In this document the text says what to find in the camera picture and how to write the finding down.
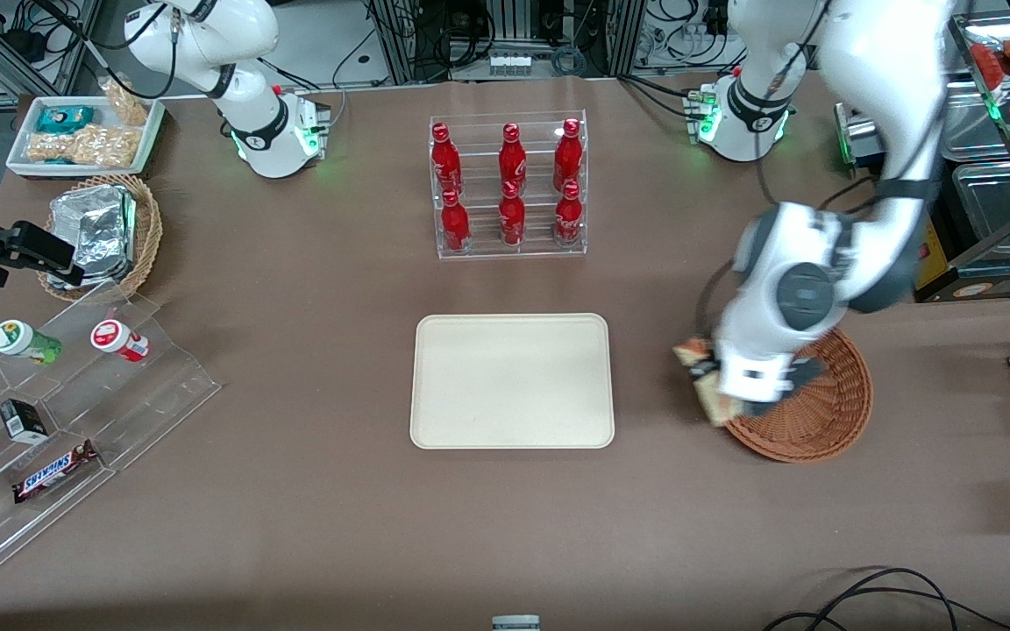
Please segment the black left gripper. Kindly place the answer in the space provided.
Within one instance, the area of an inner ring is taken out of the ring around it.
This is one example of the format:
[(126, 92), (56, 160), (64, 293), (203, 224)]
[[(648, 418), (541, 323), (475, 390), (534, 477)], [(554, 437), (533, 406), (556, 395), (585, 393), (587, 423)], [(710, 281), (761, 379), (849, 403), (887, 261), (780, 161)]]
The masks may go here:
[[(719, 359), (714, 351), (697, 354), (691, 360), (691, 379), (701, 380), (719, 372)], [(783, 374), (783, 400), (793, 398), (802, 388), (822, 376), (826, 365), (819, 357), (794, 356)]]

